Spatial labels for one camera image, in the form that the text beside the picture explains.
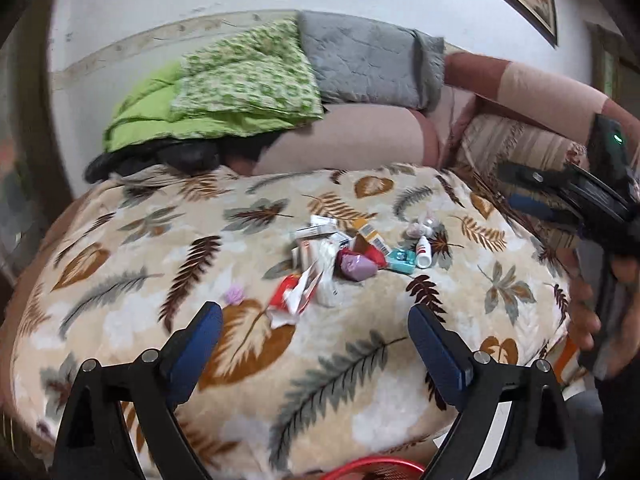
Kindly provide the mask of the person's right hand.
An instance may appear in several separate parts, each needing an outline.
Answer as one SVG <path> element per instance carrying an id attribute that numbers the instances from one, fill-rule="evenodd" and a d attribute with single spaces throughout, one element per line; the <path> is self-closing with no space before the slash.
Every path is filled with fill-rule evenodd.
<path id="1" fill-rule="evenodd" d="M 601 328 L 600 318 L 587 306 L 592 296 L 591 287 L 580 276 L 578 259 L 573 249 L 559 250 L 558 256 L 565 271 L 570 274 L 570 339 L 580 350 L 590 350 L 594 344 L 594 336 Z M 634 294 L 620 330 L 610 345 L 607 378 L 620 374 L 639 354 L 639 263 L 627 258 L 613 259 L 611 264 L 616 278 Z"/>

